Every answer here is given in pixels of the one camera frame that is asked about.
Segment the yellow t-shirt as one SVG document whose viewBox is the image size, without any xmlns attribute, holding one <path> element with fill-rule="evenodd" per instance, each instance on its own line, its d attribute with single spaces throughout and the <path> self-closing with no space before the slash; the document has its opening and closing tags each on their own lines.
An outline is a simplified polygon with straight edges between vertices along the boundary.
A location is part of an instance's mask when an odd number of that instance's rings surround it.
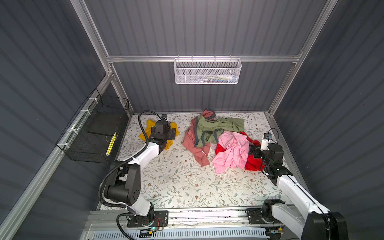
<svg viewBox="0 0 384 240">
<path fill-rule="evenodd" d="M 152 129 L 152 127 L 155 126 L 156 122 L 157 121 L 154 121 L 154 120 L 151 120 L 151 119 L 147 120 L 147 126 L 146 126 L 145 129 L 144 128 L 142 129 L 143 132 L 139 136 L 139 138 L 141 140 L 143 140 L 145 142 L 148 142 L 148 143 L 151 143 L 149 141 L 149 137 L 150 137 L 150 134 L 151 134 L 151 129 Z M 176 137 L 177 137 L 180 134 L 180 132 L 178 130 L 178 126 L 174 122 L 170 122 L 170 123 L 171 123 L 171 129 L 176 129 Z M 168 150 L 171 147 L 172 144 L 173 144 L 173 140 L 168 141 L 166 147 L 160 147 L 160 152 L 162 152 L 163 150 Z"/>
</svg>

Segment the dusty red printed t-shirt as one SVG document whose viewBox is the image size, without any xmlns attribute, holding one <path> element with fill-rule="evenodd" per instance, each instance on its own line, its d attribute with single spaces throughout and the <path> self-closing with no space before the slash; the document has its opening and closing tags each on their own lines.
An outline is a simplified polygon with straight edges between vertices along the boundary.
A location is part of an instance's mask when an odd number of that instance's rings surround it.
<svg viewBox="0 0 384 240">
<path fill-rule="evenodd" d="M 185 137 L 183 141 L 183 146 L 190 151 L 196 160 L 196 162 L 201 166 L 209 166 L 210 161 L 208 159 L 208 155 L 210 152 L 211 144 L 206 144 L 205 147 L 196 147 L 196 124 L 198 122 L 198 117 L 194 117 L 191 120 L 189 128 L 185 132 Z"/>
</svg>

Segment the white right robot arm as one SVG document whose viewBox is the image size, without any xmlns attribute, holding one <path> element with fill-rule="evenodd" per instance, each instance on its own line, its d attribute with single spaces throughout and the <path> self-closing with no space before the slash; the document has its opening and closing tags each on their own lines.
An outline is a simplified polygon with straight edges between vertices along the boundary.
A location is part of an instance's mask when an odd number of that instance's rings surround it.
<svg viewBox="0 0 384 240">
<path fill-rule="evenodd" d="M 280 222 L 300 240 L 347 240 L 346 219 L 317 201 L 283 166 L 284 151 L 276 143 L 251 145 L 249 156 L 262 161 L 261 171 L 297 208 L 293 211 L 282 200 L 264 201 L 258 218 L 265 223 Z"/>
</svg>

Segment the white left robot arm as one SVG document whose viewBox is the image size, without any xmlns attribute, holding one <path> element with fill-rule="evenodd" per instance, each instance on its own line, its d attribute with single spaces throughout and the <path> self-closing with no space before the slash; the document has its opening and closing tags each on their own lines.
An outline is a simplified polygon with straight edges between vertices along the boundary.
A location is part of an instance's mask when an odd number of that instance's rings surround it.
<svg viewBox="0 0 384 240">
<path fill-rule="evenodd" d="M 122 208 L 145 222 L 152 222 L 153 204 L 141 195 L 141 170 L 165 150 L 168 141 L 176 138 L 176 129 L 167 120 L 159 120 L 151 128 L 145 146 L 125 161 L 116 161 L 102 180 L 98 197 L 100 203 L 111 208 Z"/>
</svg>

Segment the bright red cloth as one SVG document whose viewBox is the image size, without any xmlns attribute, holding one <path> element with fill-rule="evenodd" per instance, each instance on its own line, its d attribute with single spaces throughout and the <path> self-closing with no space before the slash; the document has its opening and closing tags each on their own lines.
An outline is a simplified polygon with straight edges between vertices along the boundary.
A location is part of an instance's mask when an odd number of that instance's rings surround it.
<svg viewBox="0 0 384 240">
<path fill-rule="evenodd" d="M 218 138 L 219 142 L 213 158 L 214 168 L 217 174 L 222 174 L 227 168 L 244 169 L 246 171 L 262 171 L 262 159 L 250 154 L 252 147 L 259 148 L 261 143 L 252 140 L 245 132 L 225 131 Z"/>
</svg>

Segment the light pink cloth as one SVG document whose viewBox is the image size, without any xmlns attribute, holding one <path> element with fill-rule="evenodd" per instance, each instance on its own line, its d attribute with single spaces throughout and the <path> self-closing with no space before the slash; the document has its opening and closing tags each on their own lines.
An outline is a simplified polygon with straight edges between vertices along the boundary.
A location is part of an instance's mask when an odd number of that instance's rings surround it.
<svg viewBox="0 0 384 240">
<path fill-rule="evenodd" d="M 245 169 L 248 160 L 250 141 L 244 132 L 224 131 L 218 138 L 216 155 L 213 165 L 217 174 L 222 174 L 227 168 Z"/>
</svg>

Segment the olive green t-shirt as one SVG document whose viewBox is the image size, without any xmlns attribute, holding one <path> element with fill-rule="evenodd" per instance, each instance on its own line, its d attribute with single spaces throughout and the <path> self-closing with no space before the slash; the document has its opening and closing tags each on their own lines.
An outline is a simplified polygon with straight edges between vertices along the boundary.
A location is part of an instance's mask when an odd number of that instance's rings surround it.
<svg viewBox="0 0 384 240">
<path fill-rule="evenodd" d="M 208 143 L 217 144 L 219 136 L 225 131 L 243 132 L 245 130 L 245 120 L 239 118 L 222 118 L 218 117 L 215 120 L 209 120 L 203 116 L 197 116 L 196 124 L 196 147 L 205 147 Z"/>
</svg>

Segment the yellow marker pen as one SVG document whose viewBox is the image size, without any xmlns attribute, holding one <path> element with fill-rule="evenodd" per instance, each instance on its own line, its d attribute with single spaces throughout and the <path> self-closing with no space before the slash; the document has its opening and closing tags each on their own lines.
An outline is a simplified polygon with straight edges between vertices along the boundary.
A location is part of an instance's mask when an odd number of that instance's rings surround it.
<svg viewBox="0 0 384 240">
<path fill-rule="evenodd" d="M 114 135 L 111 137 L 111 140 L 109 141 L 108 149 L 106 151 L 106 156 L 109 156 L 111 154 L 113 146 L 114 146 L 114 143 L 115 143 L 115 141 L 117 139 L 117 136 L 118 136 L 118 133 L 115 132 Z"/>
</svg>

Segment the pens in white basket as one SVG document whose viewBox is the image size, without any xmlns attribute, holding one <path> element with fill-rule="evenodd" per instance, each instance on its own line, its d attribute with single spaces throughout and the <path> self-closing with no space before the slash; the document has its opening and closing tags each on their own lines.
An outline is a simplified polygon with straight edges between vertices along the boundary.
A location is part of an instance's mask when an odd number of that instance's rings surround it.
<svg viewBox="0 0 384 240">
<path fill-rule="evenodd" d="M 216 75 L 216 76 L 206 76 L 199 80 L 201 83 L 229 83 L 237 84 L 238 76 L 235 75 Z"/>
</svg>

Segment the white vented panel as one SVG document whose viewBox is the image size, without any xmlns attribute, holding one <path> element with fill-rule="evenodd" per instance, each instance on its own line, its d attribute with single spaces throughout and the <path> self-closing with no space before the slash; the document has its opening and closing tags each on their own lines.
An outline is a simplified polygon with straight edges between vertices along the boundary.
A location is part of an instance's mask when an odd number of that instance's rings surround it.
<svg viewBox="0 0 384 240">
<path fill-rule="evenodd" d="M 200 228 L 165 229 L 149 236 L 139 230 L 127 230 L 126 234 L 134 240 L 268 240 L 266 230 L 262 228 Z"/>
</svg>

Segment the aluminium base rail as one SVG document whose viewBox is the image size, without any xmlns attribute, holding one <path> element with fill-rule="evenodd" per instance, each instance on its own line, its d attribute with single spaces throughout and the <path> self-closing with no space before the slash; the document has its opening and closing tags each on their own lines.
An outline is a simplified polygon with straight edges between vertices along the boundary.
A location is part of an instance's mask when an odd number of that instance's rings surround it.
<svg viewBox="0 0 384 240">
<path fill-rule="evenodd" d="M 260 206 L 167 209 L 168 228 L 250 227 L 246 210 L 251 208 L 261 209 Z M 116 217 L 126 212 L 125 210 L 90 211 L 83 233 L 117 230 Z"/>
</svg>

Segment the aluminium frame rails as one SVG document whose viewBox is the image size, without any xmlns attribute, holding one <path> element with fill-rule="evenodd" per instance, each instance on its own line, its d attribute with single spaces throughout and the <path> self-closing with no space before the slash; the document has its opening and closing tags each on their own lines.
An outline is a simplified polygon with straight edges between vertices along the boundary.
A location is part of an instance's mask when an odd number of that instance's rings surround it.
<svg viewBox="0 0 384 240">
<path fill-rule="evenodd" d="M 279 89 L 276 98 L 271 104 L 269 111 L 274 114 L 280 105 L 283 97 L 285 96 L 289 86 L 298 73 L 300 67 L 307 58 L 311 48 L 313 47 L 316 39 L 318 38 L 321 30 L 327 22 L 329 16 L 334 10 L 337 1 L 325 1 L 319 16 L 317 17 L 307 39 L 305 40 L 300 52 L 296 55 L 267 55 L 267 56 L 247 56 L 240 55 L 237 58 L 244 63 L 293 63 L 295 66 L 292 71 L 288 73 L 287 79 L 284 80 L 282 87 Z M 81 24 L 87 33 L 89 40 L 91 41 L 94 50 L 96 51 L 100 62 L 104 68 L 106 75 L 102 79 L 101 83 L 93 91 L 93 95 L 105 91 L 109 84 L 112 84 L 117 92 L 118 96 L 126 97 L 126 91 L 122 85 L 117 71 L 114 67 L 115 63 L 172 63 L 174 60 L 196 60 L 198 62 L 208 60 L 232 60 L 234 55 L 220 56 L 220 55 L 186 55 L 186 56 L 111 56 L 103 43 L 102 37 L 97 29 L 97 26 L 92 18 L 92 15 L 87 7 L 85 1 L 71 1 L 71 5 L 75 10 Z M 1 224 L 1 239 L 11 240 L 19 230 L 23 221 L 29 214 L 30 210 L 36 203 L 37 199 L 41 195 L 42 191 L 46 187 L 47 183 L 51 179 L 52 175 L 60 165 L 65 153 L 59 148 L 55 147 L 46 161 L 43 163 L 39 171 L 35 174 L 34 178 L 24 190 L 21 197 L 13 206 L 10 213 Z"/>
</svg>

